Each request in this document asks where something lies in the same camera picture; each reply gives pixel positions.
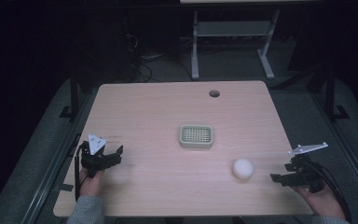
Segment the black metal stand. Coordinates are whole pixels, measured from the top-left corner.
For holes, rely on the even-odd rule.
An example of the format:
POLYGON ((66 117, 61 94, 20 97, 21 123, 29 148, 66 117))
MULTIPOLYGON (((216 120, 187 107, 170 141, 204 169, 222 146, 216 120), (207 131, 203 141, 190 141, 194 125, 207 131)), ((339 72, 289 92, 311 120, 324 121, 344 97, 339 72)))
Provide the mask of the black metal stand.
POLYGON ((336 78, 334 70, 329 67, 326 75, 325 112, 327 117, 336 122, 338 119, 348 119, 350 116, 342 105, 335 105, 336 78))
POLYGON ((73 121, 78 113, 78 86, 77 86, 76 70, 73 70, 69 80, 70 80, 70 104, 66 105, 62 109, 60 117, 73 121))

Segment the person's right hand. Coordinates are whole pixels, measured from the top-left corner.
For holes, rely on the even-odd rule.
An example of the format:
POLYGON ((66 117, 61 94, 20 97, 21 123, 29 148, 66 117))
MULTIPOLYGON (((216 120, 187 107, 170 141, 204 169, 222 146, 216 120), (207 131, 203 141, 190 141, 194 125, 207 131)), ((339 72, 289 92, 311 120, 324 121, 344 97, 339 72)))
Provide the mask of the person's right hand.
POLYGON ((316 216, 346 219, 334 192, 327 185, 318 192, 309 192, 303 187, 292 187, 292 190, 305 200, 316 216))

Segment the white mesh basket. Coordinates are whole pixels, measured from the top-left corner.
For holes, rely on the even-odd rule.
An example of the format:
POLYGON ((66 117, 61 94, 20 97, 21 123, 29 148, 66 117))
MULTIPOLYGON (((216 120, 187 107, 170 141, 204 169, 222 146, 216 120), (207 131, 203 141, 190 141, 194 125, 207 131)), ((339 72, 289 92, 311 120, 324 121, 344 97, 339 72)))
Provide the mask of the white mesh basket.
POLYGON ((207 125, 182 125, 179 132, 179 145, 183 148, 211 148, 213 128, 207 125))

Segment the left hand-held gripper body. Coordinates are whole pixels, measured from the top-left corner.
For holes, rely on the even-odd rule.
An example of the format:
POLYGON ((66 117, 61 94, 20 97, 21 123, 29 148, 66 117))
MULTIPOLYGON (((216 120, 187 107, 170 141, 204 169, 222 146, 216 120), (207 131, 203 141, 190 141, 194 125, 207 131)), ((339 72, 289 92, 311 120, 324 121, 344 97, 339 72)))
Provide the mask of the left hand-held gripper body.
POLYGON ((107 141, 95 134, 89 134, 88 140, 80 145, 81 164, 88 170, 87 177, 93 178, 103 169, 103 151, 107 141))

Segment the grey metal table frame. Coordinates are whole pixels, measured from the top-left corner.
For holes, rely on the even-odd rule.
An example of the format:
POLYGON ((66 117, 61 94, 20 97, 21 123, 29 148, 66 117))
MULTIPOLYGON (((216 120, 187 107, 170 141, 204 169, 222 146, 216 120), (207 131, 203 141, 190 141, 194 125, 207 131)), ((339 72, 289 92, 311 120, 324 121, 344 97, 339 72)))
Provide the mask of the grey metal table frame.
POLYGON ((240 37, 264 36, 265 43, 257 50, 257 55, 267 79, 274 79, 274 73, 269 64, 268 51, 274 35, 281 11, 276 9, 270 21, 200 21, 198 12, 194 12, 192 50, 191 50, 191 79, 200 78, 198 38, 199 37, 240 37))

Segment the white round soap ball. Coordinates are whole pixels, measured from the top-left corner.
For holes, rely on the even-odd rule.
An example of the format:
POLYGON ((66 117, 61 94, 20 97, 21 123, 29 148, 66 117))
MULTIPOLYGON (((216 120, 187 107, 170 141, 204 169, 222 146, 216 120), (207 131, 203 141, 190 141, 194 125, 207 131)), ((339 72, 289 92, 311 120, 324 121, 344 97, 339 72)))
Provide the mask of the white round soap ball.
POLYGON ((232 165, 232 174, 239 180, 248 180, 254 174, 253 164, 246 159, 237 159, 232 165))

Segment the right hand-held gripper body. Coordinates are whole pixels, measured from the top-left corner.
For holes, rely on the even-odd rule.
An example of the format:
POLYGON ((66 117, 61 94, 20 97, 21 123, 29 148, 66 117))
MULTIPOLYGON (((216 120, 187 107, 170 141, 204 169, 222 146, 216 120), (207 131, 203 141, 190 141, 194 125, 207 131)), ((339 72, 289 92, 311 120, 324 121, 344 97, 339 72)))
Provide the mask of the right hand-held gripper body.
POLYGON ((303 185, 307 185, 310 192, 322 190, 324 184, 322 183, 321 165, 312 162, 308 154, 326 147, 328 147, 328 144, 325 142, 317 145, 298 145, 295 149, 288 152, 292 156, 291 163, 296 166, 295 173, 301 176, 303 185))

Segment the person's left hand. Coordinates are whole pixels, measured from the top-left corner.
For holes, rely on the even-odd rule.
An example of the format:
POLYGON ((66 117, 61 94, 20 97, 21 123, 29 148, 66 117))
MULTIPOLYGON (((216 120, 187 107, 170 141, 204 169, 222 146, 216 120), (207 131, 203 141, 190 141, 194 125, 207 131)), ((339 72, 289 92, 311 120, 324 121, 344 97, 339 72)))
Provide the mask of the person's left hand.
POLYGON ((94 196, 98 197, 101 193, 103 185, 104 171, 98 171, 93 178, 88 177, 89 170, 82 168, 79 174, 80 180, 80 196, 94 196))

